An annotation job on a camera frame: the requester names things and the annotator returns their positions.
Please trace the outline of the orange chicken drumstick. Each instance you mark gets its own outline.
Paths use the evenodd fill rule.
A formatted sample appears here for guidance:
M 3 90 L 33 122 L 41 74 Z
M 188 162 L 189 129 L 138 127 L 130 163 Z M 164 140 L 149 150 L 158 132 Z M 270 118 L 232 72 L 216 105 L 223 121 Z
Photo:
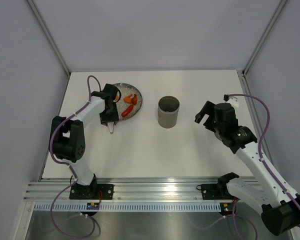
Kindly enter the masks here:
M 138 103 L 138 96 L 136 94 L 131 98 L 130 103 L 134 106 Z

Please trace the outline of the red sausage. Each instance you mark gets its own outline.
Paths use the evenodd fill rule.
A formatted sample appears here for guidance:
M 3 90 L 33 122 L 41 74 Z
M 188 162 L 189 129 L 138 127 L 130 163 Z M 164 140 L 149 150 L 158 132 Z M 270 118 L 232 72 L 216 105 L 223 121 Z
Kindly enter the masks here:
M 124 111 L 121 113 L 121 116 L 122 116 L 123 118 L 125 118 L 126 116 L 128 116 L 128 115 L 130 114 L 130 112 L 131 112 L 133 109 L 134 109 L 134 105 L 133 105 L 133 104 L 129 105 L 129 106 L 127 107 L 127 109 L 124 110 Z

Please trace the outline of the grey cylindrical lunch box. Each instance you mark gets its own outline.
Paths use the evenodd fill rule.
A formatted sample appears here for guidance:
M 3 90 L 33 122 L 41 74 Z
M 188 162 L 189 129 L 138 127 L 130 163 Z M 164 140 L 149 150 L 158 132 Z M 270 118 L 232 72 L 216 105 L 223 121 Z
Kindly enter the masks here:
M 158 101 L 158 124 L 165 129 L 173 128 L 177 124 L 180 102 L 174 96 L 163 96 Z

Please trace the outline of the pink handled metal tongs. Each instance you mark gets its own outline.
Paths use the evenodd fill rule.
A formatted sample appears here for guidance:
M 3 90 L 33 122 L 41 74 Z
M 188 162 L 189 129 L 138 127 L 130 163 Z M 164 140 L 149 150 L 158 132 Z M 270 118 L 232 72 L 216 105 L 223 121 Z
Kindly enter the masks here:
M 114 133 L 114 128 L 115 128 L 116 122 L 108 122 L 107 123 L 107 128 L 109 130 L 109 133 L 112 135 Z

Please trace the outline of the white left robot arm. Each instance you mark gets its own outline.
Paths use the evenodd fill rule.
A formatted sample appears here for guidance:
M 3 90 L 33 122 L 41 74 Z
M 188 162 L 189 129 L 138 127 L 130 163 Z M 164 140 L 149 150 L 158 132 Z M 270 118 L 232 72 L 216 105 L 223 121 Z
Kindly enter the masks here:
M 100 124 L 113 133 L 119 122 L 117 102 L 120 98 L 120 90 L 107 83 L 101 91 L 90 91 L 87 102 L 72 115 L 56 116 L 52 120 L 49 152 L 55 163 L 66 165 L 72 173 L 69 196 L 72 200 L 88 200 L 100 195 L 97 177 L 84 159 L 85 127 L 99 117 Z

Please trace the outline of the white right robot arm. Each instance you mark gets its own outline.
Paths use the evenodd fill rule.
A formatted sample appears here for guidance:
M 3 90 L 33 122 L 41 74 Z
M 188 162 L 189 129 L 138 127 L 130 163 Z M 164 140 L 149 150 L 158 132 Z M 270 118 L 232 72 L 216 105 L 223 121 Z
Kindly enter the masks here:
M 216 183 L 201 184 L 203 200 L 239 199 L 261 216 L 265 227 L 275 236 L 300 225 L 300 194 L 279 174 L 267 156 L 259 149 L 252 131 L 241 126 L 234 107 L 229 103 L 214 104 L 207 101 L 195 116 L 195 122 L 205 128 L 236 155 L 251 171 L 262 190 L 246 184 L 234 172 L 220 176 Z

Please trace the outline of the orange carrot piece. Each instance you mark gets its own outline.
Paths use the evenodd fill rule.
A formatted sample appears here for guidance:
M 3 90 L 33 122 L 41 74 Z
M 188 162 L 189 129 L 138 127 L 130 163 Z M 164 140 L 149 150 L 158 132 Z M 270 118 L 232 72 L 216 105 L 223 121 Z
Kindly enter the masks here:
M 124 97 L 123 100 L 124 100 L 125 103 L 131 104 L 132 94 L 130 94 L 130 95 Z

